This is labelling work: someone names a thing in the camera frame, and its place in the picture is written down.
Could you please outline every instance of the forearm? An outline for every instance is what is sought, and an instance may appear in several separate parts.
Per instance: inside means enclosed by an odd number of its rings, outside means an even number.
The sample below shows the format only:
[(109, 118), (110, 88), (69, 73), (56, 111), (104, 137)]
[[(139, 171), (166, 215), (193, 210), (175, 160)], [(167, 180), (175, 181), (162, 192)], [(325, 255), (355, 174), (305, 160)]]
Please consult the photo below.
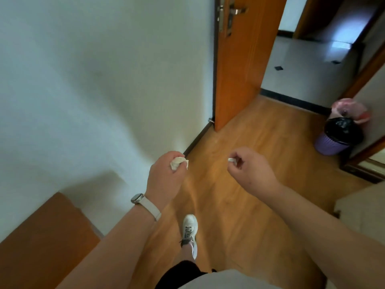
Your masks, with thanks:
[(289, 188), (264, 199), (302, 241), (306, 251), (338, 288), (385, 284), (385, 247), (347, 228)]
[(126, 289), (154, 225), (151, 213), (134, 206), (57, 289)]

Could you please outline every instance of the white sneaker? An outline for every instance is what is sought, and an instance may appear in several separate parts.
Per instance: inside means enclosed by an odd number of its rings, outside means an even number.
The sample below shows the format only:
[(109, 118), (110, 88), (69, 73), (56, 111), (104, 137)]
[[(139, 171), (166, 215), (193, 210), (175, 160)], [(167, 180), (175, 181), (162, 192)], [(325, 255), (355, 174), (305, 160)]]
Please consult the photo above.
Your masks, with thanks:
[(192, 257), (196, 259), (196, 256), (198, 254), (198, 246), (196, 245), (195, 241), (195, 235), (198, 232), (198, 221), (196, 220), (196, 217), (193, 214), (186, 215), (186, 217), (183, 220), (183, 226), (182, 226), (182, 245), (186, 243), (187, 240), (191, 243), (193, 246), (192, 248)]

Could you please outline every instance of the white tissue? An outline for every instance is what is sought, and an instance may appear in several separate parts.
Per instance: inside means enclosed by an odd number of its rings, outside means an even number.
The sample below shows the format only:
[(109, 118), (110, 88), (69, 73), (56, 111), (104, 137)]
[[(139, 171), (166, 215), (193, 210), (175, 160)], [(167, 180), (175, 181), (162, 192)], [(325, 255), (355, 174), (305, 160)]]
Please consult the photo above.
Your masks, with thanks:
[(184, 157), (175, 157), (174, 160), (172, 160), (170, 162), (170, 166), (171, 166), (171, 169), (172, 170), (177, 170), (178, 169), (178, 166), (182, 163), (182, 162), (187, 162), (187, 166), (186, 166), (186, 169), (189, 168), (189, 161), (184, 158)]

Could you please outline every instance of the watch face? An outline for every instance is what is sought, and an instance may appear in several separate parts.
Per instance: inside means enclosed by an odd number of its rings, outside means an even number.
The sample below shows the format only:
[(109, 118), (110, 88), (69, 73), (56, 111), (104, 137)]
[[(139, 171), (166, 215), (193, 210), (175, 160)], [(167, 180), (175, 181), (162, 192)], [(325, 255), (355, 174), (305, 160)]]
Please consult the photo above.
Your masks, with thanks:
[(135, 204), (135, 202), (142, 196), (143, 194), (136, 194), (132, 197), (131, 202)]

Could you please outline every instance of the watch strap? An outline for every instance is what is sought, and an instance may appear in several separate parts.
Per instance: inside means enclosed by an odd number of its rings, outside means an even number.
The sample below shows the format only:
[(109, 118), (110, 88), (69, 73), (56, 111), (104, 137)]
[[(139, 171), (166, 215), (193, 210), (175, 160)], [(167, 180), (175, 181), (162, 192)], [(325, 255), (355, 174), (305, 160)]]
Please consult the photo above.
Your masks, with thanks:
[(138, 202), (138, 204), (141, 204), (144, 208), (146, 208), (154, 217), (155, 220), (158, 221), (162, 213), (159, 211), (159, 209), (151, 203), (149, 199), (147, 199), (145, 196)]

